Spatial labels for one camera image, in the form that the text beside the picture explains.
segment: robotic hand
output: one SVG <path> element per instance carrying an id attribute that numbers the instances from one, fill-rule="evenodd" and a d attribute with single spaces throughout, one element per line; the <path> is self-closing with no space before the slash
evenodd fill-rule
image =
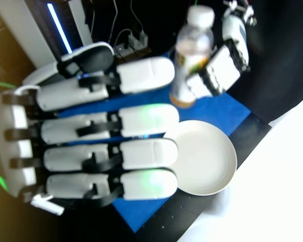
<path id="1" fill-rule="evenodd" d="M 58 110 L 159 88 L 174 78 L 173 64 L 164 57 L 116 67 L 113 59 L 108 44 L 95 43 L 36 70 L 25 86 L 0 94 L 0 183 L 10 195 L 60 215 L 64 208 L 51 202 L 53 198 L 94 199 L 103 207 L 116 197 L 174 194 L 176 176 L 162 168 L 177 159 L 173 141 L 106 140 L 166 132 L 179 122 L 173 106 L 151 104 L 59 118 Z M 88 140 L 106 141 L 70 145 Z"/>

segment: led light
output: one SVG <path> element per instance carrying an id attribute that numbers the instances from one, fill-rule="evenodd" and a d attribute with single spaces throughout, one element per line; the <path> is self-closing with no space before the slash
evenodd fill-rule
<path id="1" fill-rule="evenodd" d="M 8 191 L 8 186 L 5 182 L 5 179 L 2 176 L 0 176 L 0 185 L 3 189 L 5 189 L 6 192 Z"/>
<path id="2" fill-rule="evenodd" d="M 55 12 L 55 9 L 54 9 L 53 5 L 52 5 L 52 4 L 47 4 L 47 7 L 48 7 L 48 9 L 49 9 L 49 11 L 50 11 L 50 14 L 51 14 L 51 16 L 52 16 L 52 18 L 53 18 L 53 20 L 54 20 L 54 22 L 55 22 L 55 25 L 56 25 L 56 27 L 57 27 L 59 33 L 60 33 L 60 36 L 61 36 L 61 38 L 62 38 L 62 40 L 63 40 L 63 42 L 64 42 L 64 45 L 65 45 L 65 47 L 66 47 L 67 52 L 68 52 L 69 54 L 71 54 L 71 53 L 72 53 L 72 49 L 71 49 L 71 47 L 70 47 L 69 42 L 67 41 L 67 38 L 66 38 L 66 36 L 65 36 L 65 33 L 64 33 L 63 28 L 62 28 L 62 26 L 61 26 L 60 20 L 59 20 L 59 18 L 57 17 L 57 14 L 56 14 L 56 12 Z"/>

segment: power strip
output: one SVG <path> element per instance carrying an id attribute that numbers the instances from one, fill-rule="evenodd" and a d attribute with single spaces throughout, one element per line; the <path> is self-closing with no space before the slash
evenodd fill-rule
<path id="1" fill-rule="evenodd" d="M 115 49 L 116 57 L 123 58 L 130 54 L 133 54 L 134 50 L 142 50 L 148 47 L 148 36 L 145 33 L 139 33 L 139 40 L 136 39 L 133 35 L 128 36 L 129 46 L 125 48 L 125 43 L 118 44 Z"/>

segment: plastic bottle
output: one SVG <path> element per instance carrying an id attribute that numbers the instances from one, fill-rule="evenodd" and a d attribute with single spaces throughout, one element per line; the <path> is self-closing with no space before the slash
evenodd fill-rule
<path id="1" fill-rule="evenodd" d="M 176 106 L 190 107 L 196 101 L 185 80 L 209 60 L 214 45 L 211 31 L 214 17 L 213 9 L 206 6 L 191 6 L 188 10 L 187 24 L 180 30 L 176 42 L 175 78 L 170 93 Z"/>

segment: blue cloth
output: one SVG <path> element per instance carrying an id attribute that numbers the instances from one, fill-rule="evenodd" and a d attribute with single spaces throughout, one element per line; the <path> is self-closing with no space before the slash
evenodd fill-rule
<path id="1" fill-rule="evenodd" d="M 82 106 L 69 108 L 61 117 L 68 117 L 80 113 L 94 113 L 101 111 L 114 111 L 123 107 L 151 104 L 171 103 L 169 99 L 170 87 L 150 92 L 128 95 L 104 102 L 95 102 Z M 226 135 L 230 135 L 241 122 L 250 114 L 250 111 L 228 94 L 219 97 L 203 98 L 188 109 L 178 109 L 180 121 L 196 119 L 206 121 L 217 126 Z M 139 228 L 167 201 L 167 199 L 150 201 L 125 201 L 116 199 L 115 208 L 125 219 L 130 228 L 137 232 Z"/>

